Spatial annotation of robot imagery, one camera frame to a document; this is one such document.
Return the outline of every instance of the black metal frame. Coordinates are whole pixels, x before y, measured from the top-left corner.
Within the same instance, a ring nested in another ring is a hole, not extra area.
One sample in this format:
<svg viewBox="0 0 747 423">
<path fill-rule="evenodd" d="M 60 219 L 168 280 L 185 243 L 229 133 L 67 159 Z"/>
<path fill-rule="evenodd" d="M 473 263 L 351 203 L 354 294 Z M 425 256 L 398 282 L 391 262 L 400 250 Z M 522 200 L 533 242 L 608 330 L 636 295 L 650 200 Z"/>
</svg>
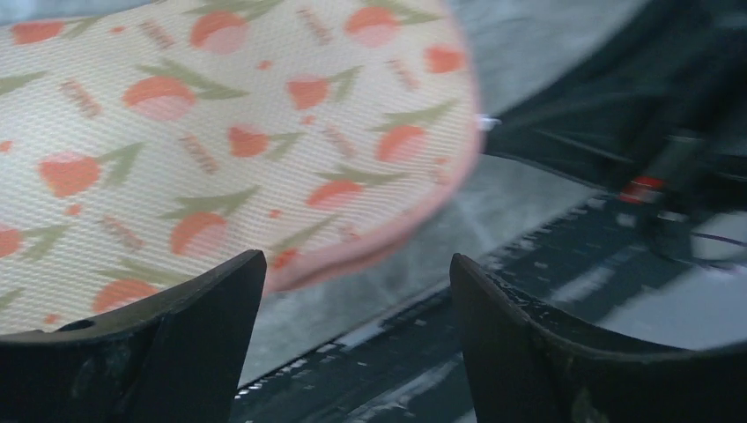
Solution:
<svg viewBox="0 0 747 423">
<path fill-rule="evenodd" d="M 667 191 L 657 198 L 672 198 L 708 172 L 716 181 L 743 182 L 744 158 L 723 151 L 747 112 L 745 16 L 747 0 L 652 0 L 605 48 L 498 116 L 502 124 L 490 132 L 485 153 L 611 192 L 643 175 L 664 182 L 647 187 Z M 683 136 L 693 141 L 685 150 L 673 139 Z M 672 162 L 690 163 L 692 172 L 678 172 Z M 654 163 L 661 166 L 651 168 Z M 628 234 L 618 236 L 626 242 Z M 322 345 L 237 393 L 264 272 L 263 257 L 248 252 L 181 286 L 57 332 L 0 337 L 0 421 L 285 423 L 407 416 L 438 423 L 468 411 L 449 291 L 377 323 L 378 336 L 362 344 Z M 727 372 L 729 383 L 747 388 L 741 349 L 693 355 L 643 345 L 491 285 L 465 259 L 455 260 L 453 272 L 471 393 L 483 421 L 673 421 L 652 398 L 671 404 L 674 396 L 652 387 L 675 383 L 690 393 L 713 388 L 719 396 L 711 397 L 723 406 L 678 414 L 679 421 L 733 421 L 727 411 L 744 412 L 729 402 L 735 391 L 725 389 L 725 379 L 710 376 Z M 508 336 L 516 341 L 511 348 L 499 342 Z M 496 366 L 498 356 L 511 364 Z M 652 368 L 655 373 L 646 375 Z M 428 372 L 437 370 L 442 377 L 433 382 Z M 677 376 L 685 370 L 691 377 Z M 605 385 L 609 380 L 625 388 Z M 632 415 L 633 408 L 620 406 L 631 403 L 620 401 L 624 394 L 652 411 Z"/>
</svg>

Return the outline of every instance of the gray floor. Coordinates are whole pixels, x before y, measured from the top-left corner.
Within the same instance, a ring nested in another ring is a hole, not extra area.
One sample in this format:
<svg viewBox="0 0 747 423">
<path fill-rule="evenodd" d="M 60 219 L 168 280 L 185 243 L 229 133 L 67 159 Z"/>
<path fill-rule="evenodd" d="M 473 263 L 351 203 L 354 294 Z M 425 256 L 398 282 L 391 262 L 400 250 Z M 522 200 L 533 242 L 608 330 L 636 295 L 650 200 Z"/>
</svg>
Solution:
<svg viewBox="0 0 747 423">
<path fill-rule="evenodd" d="M 549 84 L 623 25 L 643 0 L 450 0 L 475 52 L 484 110 Z M 267 299 L 243 382 L 343 333 L 447 276 L 455 253 L 481 256 L 590 191 L 484 157 L 459 195 L 397 255 L 368 271 Z"/>
</svg>

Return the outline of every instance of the pink trim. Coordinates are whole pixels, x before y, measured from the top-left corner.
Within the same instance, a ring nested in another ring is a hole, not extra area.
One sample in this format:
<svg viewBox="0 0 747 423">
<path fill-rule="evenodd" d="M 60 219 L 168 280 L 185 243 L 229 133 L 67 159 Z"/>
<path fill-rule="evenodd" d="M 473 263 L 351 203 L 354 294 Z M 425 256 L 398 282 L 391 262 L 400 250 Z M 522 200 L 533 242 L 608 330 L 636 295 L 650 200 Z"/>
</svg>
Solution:
<svg viewBox="0 0 747 423">
<path fill-rule="evenodd" d="M 447 11 L 447 18 L 454 27 L 457 36 L 461 39 L 462 49 L 467 56 L 468 63 L 474 63 L 470 50 L 467 48 L 468 43 L 464 33 L 456 23 L 450 8 L 445 4 L 443 5 L 444 10 Z M 404 245 L 404 242 L 402 242 L 404 234 L 415 232 L 419 226 L 445 205 L 470 176 L 483 151 L 483 132 L 477 124 L 481 103 L 474 66 L 470 66 L 470 75 L 472 76 L 473 99 L 472 148 L 461 158 L 450 183 L 441 186 L 433 196 L 427 196 L 425 201 L 411 213 L 383 225 L 380 229 L 366 234 L 357 241 L 346 242 L 299 256 L 288 267 L 280 271 L 268 270 L 264 285 L 265 295 L 319 284 L 333 276 L 361 270 L 378 261 L 371 259 L 379 257 L 379 260 L 381 260 L 384 256 L 391 254 L 394 248 Z"/>
</svg>

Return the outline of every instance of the floral pattern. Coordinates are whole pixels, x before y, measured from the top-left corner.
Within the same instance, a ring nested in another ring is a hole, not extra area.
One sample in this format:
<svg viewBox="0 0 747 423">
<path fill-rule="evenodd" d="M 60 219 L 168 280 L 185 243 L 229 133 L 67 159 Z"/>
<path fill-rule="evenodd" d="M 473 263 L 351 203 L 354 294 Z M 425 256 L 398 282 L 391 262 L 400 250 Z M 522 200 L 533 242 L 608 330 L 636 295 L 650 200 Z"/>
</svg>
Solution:
<svg viewBox="0 0 747 423">
<path fill-rule="evenodd" d="M 477 154 L 446 16 L 440 0 L 169 0 L 0 27 L 0 334 L 247 249 L 271 291 L 362 251 Z"/>
</svg>

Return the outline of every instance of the ironing board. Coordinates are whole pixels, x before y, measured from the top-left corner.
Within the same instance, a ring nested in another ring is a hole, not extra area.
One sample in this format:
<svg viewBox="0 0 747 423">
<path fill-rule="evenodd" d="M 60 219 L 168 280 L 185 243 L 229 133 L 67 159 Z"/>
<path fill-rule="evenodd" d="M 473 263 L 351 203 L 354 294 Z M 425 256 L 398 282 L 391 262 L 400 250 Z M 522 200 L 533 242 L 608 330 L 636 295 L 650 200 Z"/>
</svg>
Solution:
<svg viewBox="0 0 747 423">
<path fill-rule="evenodd" d="M 264 294 L 380 260 L 482 149 L 440 0 L 166 0 L 0 28 L 0 334 L 259 249 Z"/>
</svg>

